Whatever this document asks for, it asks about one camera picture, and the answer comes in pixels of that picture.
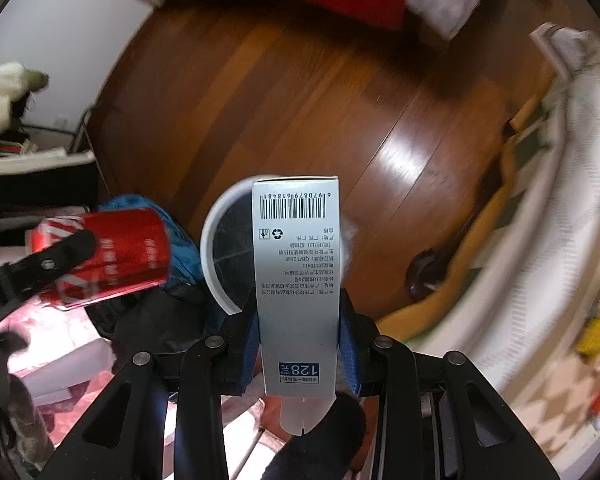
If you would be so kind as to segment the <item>red soda can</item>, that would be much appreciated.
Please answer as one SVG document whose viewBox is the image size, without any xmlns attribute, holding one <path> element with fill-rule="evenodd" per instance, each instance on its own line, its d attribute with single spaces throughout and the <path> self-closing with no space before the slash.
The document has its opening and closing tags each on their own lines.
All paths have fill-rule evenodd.
<svg viewBox="0 0 600 480">
<path fill-rule="evenodd" d="M 94 256 L 41 292 L 44 304 L 70 310 L 162 285 L 168 279 L 168 232 L 158 212 L 147 208 L 47 218 L 27 232 L 27 251 L 42 252 L 83 229 L 94 234 Z"/>
</svg>

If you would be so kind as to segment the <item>grey barcode carton box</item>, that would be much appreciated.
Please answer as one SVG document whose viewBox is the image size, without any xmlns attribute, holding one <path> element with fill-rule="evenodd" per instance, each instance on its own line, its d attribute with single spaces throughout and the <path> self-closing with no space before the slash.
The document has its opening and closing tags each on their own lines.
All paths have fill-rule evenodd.
<svg viewBox="0 0 600 480">
<path fill-rule="evenodd" d="M 339 180 L 257 180 L 251 211 L 265 392 L 330 398 L 342 274 Z"/>
</svg>

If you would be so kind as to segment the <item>white round trash bin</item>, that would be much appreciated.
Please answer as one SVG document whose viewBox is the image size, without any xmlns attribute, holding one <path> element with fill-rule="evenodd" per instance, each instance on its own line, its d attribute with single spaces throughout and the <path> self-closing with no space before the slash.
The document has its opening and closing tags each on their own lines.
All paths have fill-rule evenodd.
<svg viewBox="0 0 600 480">
<path fill-rule="evenodd" d="M 200 261 L 213 298 L 227 314 L 239 313 L 254 285 L 252 176 L 224 191 L 209 210 L 200 237 Z"/>
</svg>

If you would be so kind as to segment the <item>checkered white bed quilt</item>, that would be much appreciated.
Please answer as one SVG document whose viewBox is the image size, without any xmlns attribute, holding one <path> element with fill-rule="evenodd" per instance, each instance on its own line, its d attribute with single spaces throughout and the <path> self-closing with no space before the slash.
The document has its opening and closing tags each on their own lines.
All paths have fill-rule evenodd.
<svg viewBox="0 0 600 480">
<path fill-rule="evenodd" d="M 600 358 L 574 348 L 600 305 L 600 40 L 546 23 L 532 40 L 552 66 L 531 122 L 501 154 L 503 186 L 444 282 L 379 321 L 414 350 L 464 352 L 514 409 L 558 474 L 600 454 Z"/>
</svg>

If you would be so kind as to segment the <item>blue jacket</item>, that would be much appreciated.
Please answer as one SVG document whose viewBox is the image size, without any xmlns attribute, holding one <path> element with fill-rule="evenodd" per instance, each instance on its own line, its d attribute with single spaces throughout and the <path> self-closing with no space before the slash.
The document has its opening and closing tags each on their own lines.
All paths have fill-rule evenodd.
<svg viewBox="0 0 600 480">
<path fill-rule="evenodd" d="M 172 216 L 158 204 L 137 194 L 120 195 L 100 205 L 98 211 L 151 209 L 155 211 L 166 229 L 170 243 L 170 270 L 163 288 L 178 285 L 195 285 L 204 279 L 200 252 L 192 238 Z"/>
</svg>

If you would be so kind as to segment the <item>white plush toy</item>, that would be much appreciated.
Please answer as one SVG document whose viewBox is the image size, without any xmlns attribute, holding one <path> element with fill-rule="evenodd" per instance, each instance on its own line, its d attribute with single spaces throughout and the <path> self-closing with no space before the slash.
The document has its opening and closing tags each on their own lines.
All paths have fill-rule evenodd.
<svg viewBox="0 0 600 480">
<path fill-rule="evenodd" d="M 0 65 L 0 158 L 35 152 L 21 119 L 32 93 L 48 86 L 48 75 L 19 62 Z"/>
</svg>

